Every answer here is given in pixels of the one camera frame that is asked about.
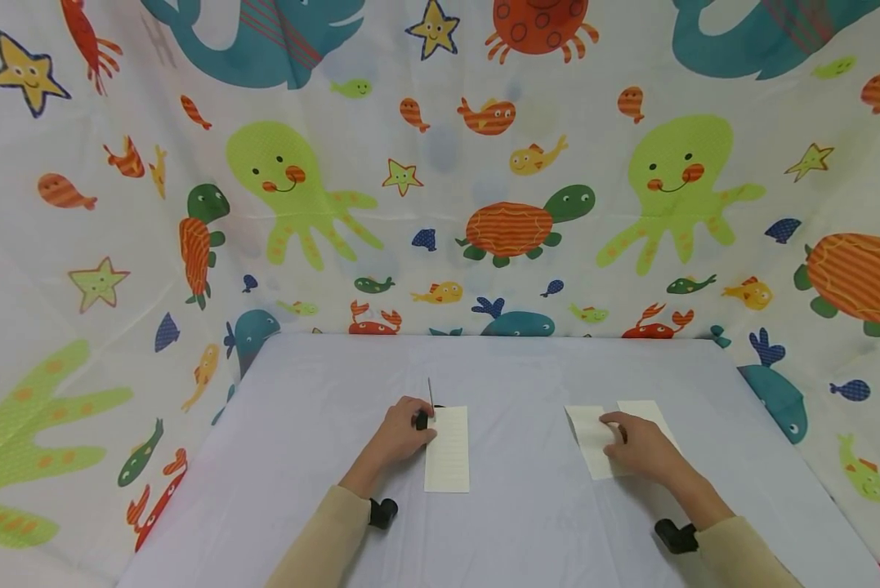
yellow starfish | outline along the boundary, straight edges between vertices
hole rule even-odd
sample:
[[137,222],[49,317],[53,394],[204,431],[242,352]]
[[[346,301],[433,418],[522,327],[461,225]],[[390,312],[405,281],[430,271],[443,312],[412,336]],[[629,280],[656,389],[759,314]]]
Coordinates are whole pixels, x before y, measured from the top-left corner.
[[799,160],[799,163],[790,167],[783,173],[796,172],[797,175],[795,175],[795,180],[793,180],[793,184],[795,184],[795,182],[802,180],[804,175],[809,173],[810,169],[821,169],[821,171],[824,172],[826,169],[829,169],[829,166],[825,163],[825,159],[834,150],[834,147],[821,149],[816,143],[812,143],[809,146],[809,149],[806,149],[806,152],[803,154],[802,159]]

yellow fish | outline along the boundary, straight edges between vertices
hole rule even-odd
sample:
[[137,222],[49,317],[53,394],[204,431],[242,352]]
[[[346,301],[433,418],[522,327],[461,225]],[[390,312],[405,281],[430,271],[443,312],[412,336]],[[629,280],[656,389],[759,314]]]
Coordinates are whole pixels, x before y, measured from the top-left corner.
[[194,403],[198,402],[198,398],[204,394],[204,389],[207,388],[211,378],[214,377],[214,372],[217,371],[217,360],[221,357],[219,352],[221,352],[221,349],[214,345],[214,343],[204,348],[202,359],[198,362],[198,367],[194,368],[194,383],[198,384],[198,386],[194,388],[194,394],[191,398],[181,405],[181,410],[185,412],[191,410]]
[[773,300],[773,291],[756,276],[751,276],[736,288],[725,288],[721,296],[739,298],[750,310],[763,310]]
[[430,291],[425,295],[410,292],[414,302],[429,302],[430,304],[449,304],[459,302],[462,298],[462,286],[454,281],[444,281],[442,284],[430,284]]
[[567,136],[562,135],[557,139],[557,147],[549,153],[532,143],[528,149],[518,149],[511,155],[511,167],[513,173],[519,176],[532,176],[545,167],[550,166],[557,159],[562,150],[567,149]]

turtle shell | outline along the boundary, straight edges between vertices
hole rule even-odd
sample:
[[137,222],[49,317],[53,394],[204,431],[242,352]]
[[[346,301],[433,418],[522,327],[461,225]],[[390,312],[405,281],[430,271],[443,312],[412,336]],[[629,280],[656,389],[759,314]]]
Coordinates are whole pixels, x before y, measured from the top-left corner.
[[495,256],[518,256],[539,246],[551,234],[550,212],[519,203],[490,204],[466,225],[466,239]]
[[835,308],[880,323],[880,237],[825,236],[812,249],[807,267],[812,286]]

cut paper piece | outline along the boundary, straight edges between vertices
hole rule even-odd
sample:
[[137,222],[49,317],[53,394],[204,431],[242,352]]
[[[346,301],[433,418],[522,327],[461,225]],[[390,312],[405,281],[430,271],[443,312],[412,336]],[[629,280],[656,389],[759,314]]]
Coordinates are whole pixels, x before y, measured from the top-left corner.
[[631,415],[640,417],[640,419],[654,422],[659,426],[659,429],[662,430],[665,437],[668,437],[668,440],[672,442],[675,449],[681,452],[681,447],[677,446],[675,435],[672,434],[671,429],[668,428],[668,423],[665,422],[664,417],[662,416],[662,411],[654,400],[620,400],[617,404],[619,404],[619,410],[622,412],[627,412]]
[[469,492],[469,417],[466,407],[437,408],[429,420],[437,437],[427,445],[425,492]]
[[618,465],[614,466],[603,448],[615,442],[613,429],[600,422],[603,407],[564,407],[570,419],[570,429],[577,439],[583,460],[587,462],[590,478],[603,480],[625,475]]

cartoon turtle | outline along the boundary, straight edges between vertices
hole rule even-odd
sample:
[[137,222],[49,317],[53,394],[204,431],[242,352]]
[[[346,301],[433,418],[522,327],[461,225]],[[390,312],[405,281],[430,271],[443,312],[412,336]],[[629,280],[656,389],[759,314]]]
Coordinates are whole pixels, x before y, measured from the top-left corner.
[[826,235],[806,246],[806,262],[793,276],[798,290],[819,293],[810,306],[830,319],[841,310],[864,321],[864,334],[880,336],[880,237],[857,233]]
[[481,260],[493,254],[493,265],[504,267],[508,258],[525,254],[536,260],[544,253],[541,245],[557,247],[561,235],[553,233],[555,223],[573,221],[593,210],[596,195],[589,186],[576,184],[553,194],[544,208],[519,203],[496,203],[476,211],[466,224],[465,239],[457,239],[466,247],[462,256]]
[[188,217],[178,224],[178,240],[181,243],[181,259],[185,262],[185,278],[191,286],[191,298],[186,304],[198,302],[204,310],[204,295],[211,297],[211,285],[207,283],[207,269],[217,263],[217,254],[211,247],[220,247],[227,240],[224,234],[208,230],[207,225],[230,214],[230,204],[224,194],[213,184],[202,184],[188,193]]

